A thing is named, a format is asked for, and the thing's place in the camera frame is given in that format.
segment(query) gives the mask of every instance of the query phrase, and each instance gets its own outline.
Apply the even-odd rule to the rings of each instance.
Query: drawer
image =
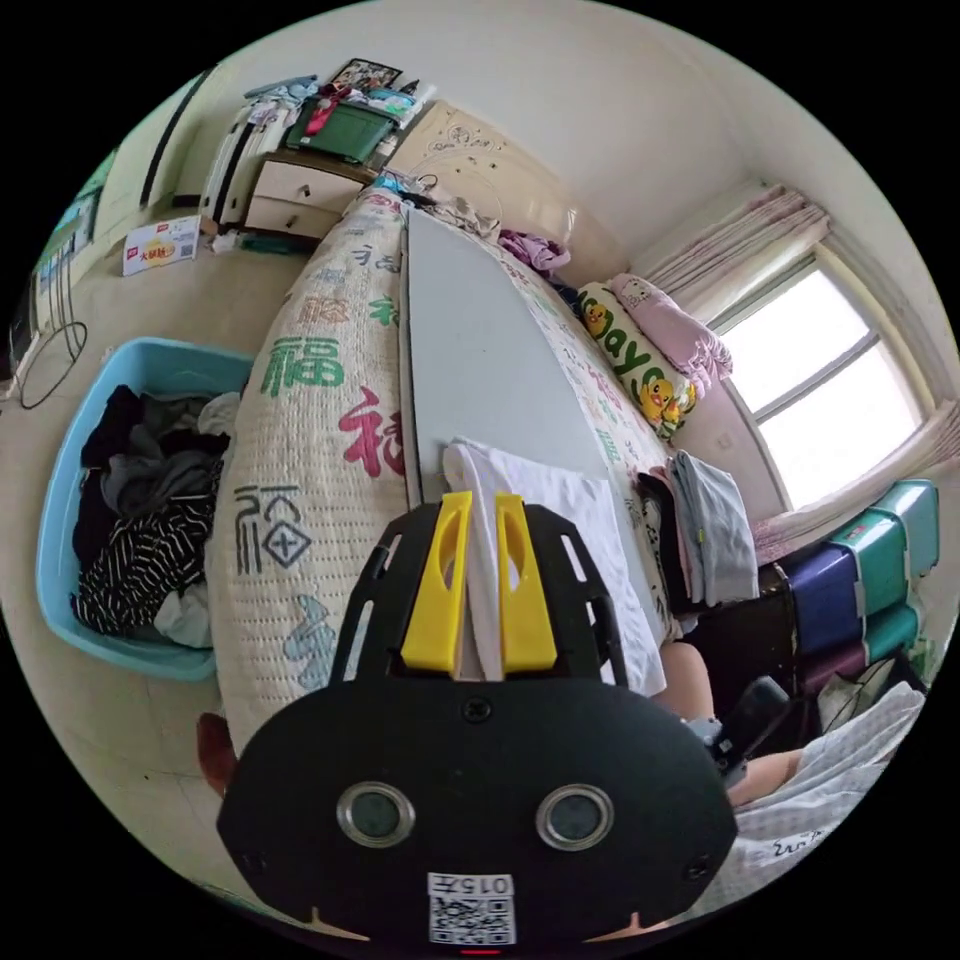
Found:
[[[268,160],[253,194],[343,213],[362,189],[363,184],[334,173]]]
[[[321,240],[339,220],[340,214],[329,210],[254,197],[250,201],[245,226],[252,230],[276,230],[296,237],[316,237]]]

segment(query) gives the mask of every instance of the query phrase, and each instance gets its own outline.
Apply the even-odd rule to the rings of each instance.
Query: person's hand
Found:
[[[227,721],[215,713],[202,713],[197,721],[197,760],[207,783],[222,798],[237,768],[237,755]]]

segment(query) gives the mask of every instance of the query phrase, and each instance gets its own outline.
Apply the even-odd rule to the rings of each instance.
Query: qr code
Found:
[[[459,946],[516,943],[513,900],[487,897],[431,897],[430,940]]]

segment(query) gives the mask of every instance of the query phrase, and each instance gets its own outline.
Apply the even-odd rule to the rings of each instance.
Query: floor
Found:
[[[0,603],[27,682],[90,787],[167,866],[245,898],[214,823],[219,799],[200,777],[194,724],[219,706],[216,681],[148,679],[96,660],[54,636],[34,584],[37,533],[54,458],[104,354],[159,336],[255,354],[304,258],[202,250],[195,261],[120,276],[114,255],[74,290],[89,340],[63,383],[35,410],[0,406]],[[62,335],[30,373],[27,403],[66,369]]]

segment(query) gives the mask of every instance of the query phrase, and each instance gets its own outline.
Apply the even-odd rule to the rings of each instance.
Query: pink clothing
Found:
[[[690,379],[698,397],[714,380],[733,373],[726,344],[652,283],[621,273],[610,281],[610,289],[640,332]]]
[[[554,270],[570,262],[570,251],[566,247],[532,233],[501,230],[497,242],[521,263],[544,277],[549,277]]]
[[[656,477],[658,480],[662,480],[666,488],[670,491],[670,495],[676,501],[677,496],[673,490],[673,480],[670,479],[670,471],[667,466],[663,467],[651,467],[650,476]],[[683,531],[680,529],[680,511],[674,510],[674,516],[676,517],[677,524],[677,545],[680,553],[680,569],[683,571],[683,585],[687,588],[687,596],[691,595],[690,591],[690,558],[687,556],[687,545],[683,539]]]

